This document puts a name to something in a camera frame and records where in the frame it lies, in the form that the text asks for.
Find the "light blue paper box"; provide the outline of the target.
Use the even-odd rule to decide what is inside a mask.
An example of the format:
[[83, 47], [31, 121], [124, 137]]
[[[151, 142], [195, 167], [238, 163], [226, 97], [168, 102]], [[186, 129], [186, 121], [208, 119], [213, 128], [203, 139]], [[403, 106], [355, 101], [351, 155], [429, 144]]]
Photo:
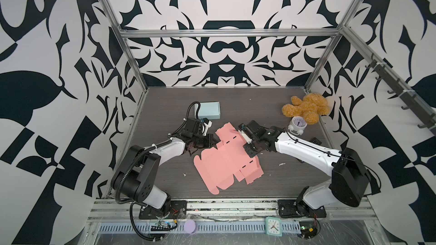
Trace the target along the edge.
[[198, 112], [200, 119], [219, 120], [221, 117], [220, 102], [201, 102]]

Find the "pink paper box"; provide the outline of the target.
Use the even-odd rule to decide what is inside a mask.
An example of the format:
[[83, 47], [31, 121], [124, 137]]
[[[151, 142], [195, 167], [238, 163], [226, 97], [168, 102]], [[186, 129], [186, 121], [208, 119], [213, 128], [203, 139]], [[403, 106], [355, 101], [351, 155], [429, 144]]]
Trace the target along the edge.
[[246, 141], [231, 123], [219, 128], [216, 134], [220, 139], [217, 145], [194, 157], [194, 166], [210, 193], [218, 195], [235, 180], [251, 184], [263, 175], [259, 158], [246, 153], [243, 148]]

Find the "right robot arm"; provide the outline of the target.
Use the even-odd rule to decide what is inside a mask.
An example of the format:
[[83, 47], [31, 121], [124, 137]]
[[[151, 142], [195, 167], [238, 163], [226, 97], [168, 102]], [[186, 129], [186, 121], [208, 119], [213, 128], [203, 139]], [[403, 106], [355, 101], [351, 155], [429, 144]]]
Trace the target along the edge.
[[276, 126], [266, 128], [254, 120], [240, 124], [237, 130], [246, 141], [244, 149], [249, 156], [262, 151], [288, 155], [310, 164], [329, 177], [327, 181], [301, 191], [294, 203], [300, 216], [332, 203], [356, 208], [366, 196], [366, 189], [375, 172], [362, 162], [355, 150], [322, 147], [299, 138], [288, 129]]

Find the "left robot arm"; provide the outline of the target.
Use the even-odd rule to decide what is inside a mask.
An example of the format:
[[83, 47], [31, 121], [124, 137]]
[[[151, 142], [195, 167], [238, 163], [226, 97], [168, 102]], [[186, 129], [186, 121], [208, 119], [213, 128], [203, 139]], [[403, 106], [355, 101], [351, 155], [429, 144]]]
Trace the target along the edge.
[[117, 204], [137, 204], [169, 213], [170, 196], [154, 183], [159, 167], [172, 158], [217, 144], [209, 119], [185, 119], [181, 128], [168, 139], [149, 147], [130, 147], [111, 180]]

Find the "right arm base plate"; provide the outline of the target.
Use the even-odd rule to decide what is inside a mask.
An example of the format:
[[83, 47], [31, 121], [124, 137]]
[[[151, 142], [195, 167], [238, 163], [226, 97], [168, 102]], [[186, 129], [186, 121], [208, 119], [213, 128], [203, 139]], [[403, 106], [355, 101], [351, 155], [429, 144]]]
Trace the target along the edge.
[[327, 212], [323, 206], [318, 209], [310, 208], [303, 201], [278, 200], [278, 214], [281, 218], [326, 218]]

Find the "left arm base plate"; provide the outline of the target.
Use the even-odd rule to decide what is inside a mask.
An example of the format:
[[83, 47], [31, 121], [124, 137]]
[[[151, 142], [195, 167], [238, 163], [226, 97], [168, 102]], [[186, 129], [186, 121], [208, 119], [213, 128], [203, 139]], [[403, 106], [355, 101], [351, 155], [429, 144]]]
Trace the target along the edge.
[[186, 200], [166, 200], [160, 209], [150, 205], [141, 207], [140, 220], [154, 220], [158, 218], [172, 218], [173, 213], [184, 213], [187, 209]]

